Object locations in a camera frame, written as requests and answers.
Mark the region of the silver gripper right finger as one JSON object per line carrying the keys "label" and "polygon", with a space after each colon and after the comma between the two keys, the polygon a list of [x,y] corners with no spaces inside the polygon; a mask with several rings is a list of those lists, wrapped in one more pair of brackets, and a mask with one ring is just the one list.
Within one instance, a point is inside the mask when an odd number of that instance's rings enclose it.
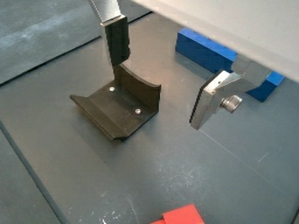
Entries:
{"label": "silver gripper right finger", "polygon": [[237,55],[230,70],[230,73],[218,71],[200,87],[189,118],[196,130],[220,109],[229,113],[236,110],[241,103],[238,94],[257,88],[272,72],[243,55]]}

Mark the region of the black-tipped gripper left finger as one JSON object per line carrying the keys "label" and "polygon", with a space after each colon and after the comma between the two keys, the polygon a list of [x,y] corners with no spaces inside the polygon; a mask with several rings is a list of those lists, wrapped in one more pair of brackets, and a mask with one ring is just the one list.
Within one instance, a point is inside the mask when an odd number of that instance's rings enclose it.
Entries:
{"label": "black-tipped gripper left finger", "polygon": [[105,35],[106,49],[112,66],[129,57],[129,38],[126,16],[121,14],[117,0],[88,0]]}

